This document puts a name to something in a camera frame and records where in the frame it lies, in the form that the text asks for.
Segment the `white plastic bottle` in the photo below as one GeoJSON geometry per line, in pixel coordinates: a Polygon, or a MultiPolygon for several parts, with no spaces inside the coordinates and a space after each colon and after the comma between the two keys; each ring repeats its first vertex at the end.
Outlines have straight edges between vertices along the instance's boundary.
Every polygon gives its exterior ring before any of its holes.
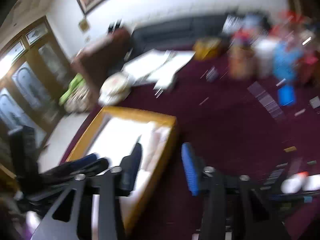
{"type": "Polygon", "coordinates": [[[320,175],[309,175],[300,172],[285,179],[281,184],[281,192],[284,194],[295,194],[299,191],[319,191],[320,175]]]}

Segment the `purple velvet table cloth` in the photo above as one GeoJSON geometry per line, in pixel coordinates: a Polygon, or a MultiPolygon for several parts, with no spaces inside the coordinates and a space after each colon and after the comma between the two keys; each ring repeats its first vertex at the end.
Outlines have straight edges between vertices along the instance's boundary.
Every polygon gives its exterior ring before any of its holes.
{"type": "Polygon", "coordinates": [[[173,90],[156,97],[151,85],[134,88],[120,103],[175,116],[179,137],[171,158],[129,239],[191,239],[201,225],[203,199],[193,197],[184,175],[181,146],[225,174],[265,180],[289,159],[319,161],[319,88],[297,86],[296,102],[274,117],[248,90],[252,81],[227,75],[227,56],[190,61],[173,90]]]}

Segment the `yellow gold tray box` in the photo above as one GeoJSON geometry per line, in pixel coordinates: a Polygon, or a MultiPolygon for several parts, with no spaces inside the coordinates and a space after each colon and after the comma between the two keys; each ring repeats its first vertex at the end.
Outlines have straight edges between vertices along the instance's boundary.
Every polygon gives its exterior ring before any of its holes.
{"type": "Polygon", "coordinates": [[[136,143],[142,146],[134,191],[120,199],[124,229],[130,233],[171,157],[177,139],[177,119],[141,109],[109,106],[89,115],[84,128],[68,150],[67,161],[95,153],[107,158],[110,166],[117,166],[136,143]]]}

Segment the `green cloth pile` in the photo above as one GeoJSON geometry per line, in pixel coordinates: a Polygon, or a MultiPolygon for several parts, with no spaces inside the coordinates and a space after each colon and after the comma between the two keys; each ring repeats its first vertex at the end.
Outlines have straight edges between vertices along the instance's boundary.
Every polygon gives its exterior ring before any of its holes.
{"type": "Polygon", "coordinates": [[[68,85],[68,89],[66,92],[60,97],[59,99],[59,105],[64,105],[67,100],[72,96],[72,94],[82,85],[84,85],[86,82],[81,74],[76,74],[76,76],[71,80],[71,82],[68,85]]]}

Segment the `wooden glass door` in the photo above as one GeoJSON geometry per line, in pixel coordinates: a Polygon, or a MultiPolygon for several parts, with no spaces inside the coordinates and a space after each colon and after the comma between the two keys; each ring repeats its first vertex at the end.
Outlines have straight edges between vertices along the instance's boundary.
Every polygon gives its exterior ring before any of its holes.
{"type": "Polygon", "coordinates": [[[1,49],[1,138],[26,125],[44,144],[65,114],[59,99],[74,76],[45,16],[15,35],[1,49]]]}

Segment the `blue battery pack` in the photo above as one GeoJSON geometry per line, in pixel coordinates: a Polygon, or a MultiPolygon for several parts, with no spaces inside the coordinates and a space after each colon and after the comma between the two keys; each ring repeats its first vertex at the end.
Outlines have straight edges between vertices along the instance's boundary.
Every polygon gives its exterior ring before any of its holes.
{"type": "Polygon", "coordinates": [[[291,85],[284,85],[278,89],[278,101],[281,106],[289,106],[296,103],[296,96],[294,87],[291,85]]]}

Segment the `clear jar orange contents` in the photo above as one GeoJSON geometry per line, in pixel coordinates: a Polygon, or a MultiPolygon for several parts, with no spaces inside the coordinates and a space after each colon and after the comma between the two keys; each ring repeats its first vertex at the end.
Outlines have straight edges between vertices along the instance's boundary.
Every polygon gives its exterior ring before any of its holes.
{"type": "Polygon", "coordinates": [[[255,54],[248,39],[234,37],[228,50],[228,74],[235,80],[248,80],[255,72],[255,54]]]}

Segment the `blue cartoon label jar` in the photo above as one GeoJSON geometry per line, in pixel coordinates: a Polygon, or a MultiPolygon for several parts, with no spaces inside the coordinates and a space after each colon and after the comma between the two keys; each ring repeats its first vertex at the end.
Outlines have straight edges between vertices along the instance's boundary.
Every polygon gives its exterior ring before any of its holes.
{"type": "Polygon", "coordinates": [[[302,56],[303,51],[299,47],[287,50],[287,43],[279,42],[273,51],[273,75],[278,80],[295,81],[297,77],[295,66],[302,56]]]}

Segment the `white papers stack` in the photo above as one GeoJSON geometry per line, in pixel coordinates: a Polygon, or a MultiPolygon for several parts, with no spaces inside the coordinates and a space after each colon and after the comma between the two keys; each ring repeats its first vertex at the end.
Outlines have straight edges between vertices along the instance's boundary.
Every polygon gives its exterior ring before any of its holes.
{"type": "Polygon", "coordinates": [[[155,88],[167,88],[175,74],[194,57],[192,50],[160,51],[152,49],[125,63],[122,72],[133,86],[155,84],[155,88]]]}

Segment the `white plastic jar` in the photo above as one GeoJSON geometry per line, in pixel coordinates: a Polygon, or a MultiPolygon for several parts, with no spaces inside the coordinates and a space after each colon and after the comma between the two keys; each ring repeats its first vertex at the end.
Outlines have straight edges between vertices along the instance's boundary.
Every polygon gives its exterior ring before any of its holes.
{"type": "Polygon", "coordinates": [[[253,43],[257,61],[257,76],[260,79],[267,78],[272,73],[273,54],[278,42],[274,38],[263,37],[253,43]]]}

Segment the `black leather sofa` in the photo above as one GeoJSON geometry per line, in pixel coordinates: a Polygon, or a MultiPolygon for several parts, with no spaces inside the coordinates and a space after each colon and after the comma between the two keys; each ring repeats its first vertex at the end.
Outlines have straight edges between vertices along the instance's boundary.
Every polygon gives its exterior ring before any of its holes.
{"type": "Polygon", "coordinates": [[[200,38],[224,37],[227,16],[195,15],[138,27],[131,35],[132,52],[140,55],[151,49],[187,48],[200,38]]]}

